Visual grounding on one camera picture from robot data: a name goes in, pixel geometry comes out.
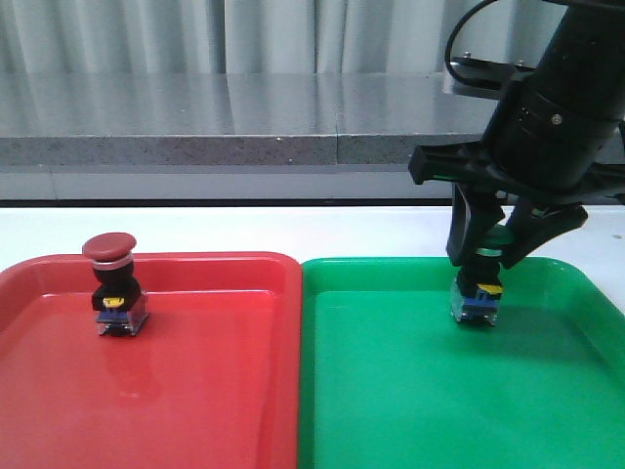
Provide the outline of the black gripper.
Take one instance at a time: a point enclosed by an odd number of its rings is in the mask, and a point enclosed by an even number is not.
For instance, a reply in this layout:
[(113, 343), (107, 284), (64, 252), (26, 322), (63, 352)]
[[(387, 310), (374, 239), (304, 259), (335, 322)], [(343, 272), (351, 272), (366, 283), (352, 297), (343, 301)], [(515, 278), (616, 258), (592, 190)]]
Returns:
[(505, 269), (581, 228), (588, 213), (572, 202), (622, 197), (623, 168), (600, 164), (596, 157), (623, 114), (621, 85), (593, 80), (576, 86), (533, 74), (510, 82), (480, 140), (417, 147), (408, 166), (415, 184), (455, 183), (446, 243), (451, 264), (464, 265), (504, 218), (497, 191), (525, 196), (506, 223), (512, 242), (503, 251)]

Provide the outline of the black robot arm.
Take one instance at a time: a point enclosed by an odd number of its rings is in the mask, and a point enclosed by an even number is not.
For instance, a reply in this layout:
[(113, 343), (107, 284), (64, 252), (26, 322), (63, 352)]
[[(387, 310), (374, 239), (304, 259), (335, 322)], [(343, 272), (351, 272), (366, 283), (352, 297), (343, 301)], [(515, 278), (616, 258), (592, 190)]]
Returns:
[(567, 2), (538, 66), (507, 74), (480, 140), (421, 146), (409, 162), (416, 184), (454, 186), (446, 250), (455, 266), (500, 227), (500, 262), (512, 267), (581, 227), (585, 200), (624, 195), (623, 167), (597, 161), (624, 130), (623, 3)]

